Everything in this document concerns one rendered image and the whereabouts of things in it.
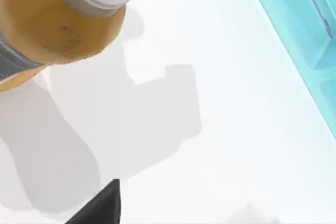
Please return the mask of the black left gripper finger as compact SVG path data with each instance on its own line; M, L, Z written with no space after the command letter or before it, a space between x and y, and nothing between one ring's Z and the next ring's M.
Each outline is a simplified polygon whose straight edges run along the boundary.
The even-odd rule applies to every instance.
M120 224L120 180L113 179L64 224Z

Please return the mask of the orange bottle with white cap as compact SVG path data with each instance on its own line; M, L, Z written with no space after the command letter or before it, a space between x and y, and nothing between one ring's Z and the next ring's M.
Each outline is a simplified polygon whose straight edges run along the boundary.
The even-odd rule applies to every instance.
M101 53L130 0L0 0L0 92Z

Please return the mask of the light blue rack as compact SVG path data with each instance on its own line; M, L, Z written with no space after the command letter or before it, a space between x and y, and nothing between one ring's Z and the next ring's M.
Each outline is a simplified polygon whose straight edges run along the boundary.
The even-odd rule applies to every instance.
M259 0L336 139L336 0Z

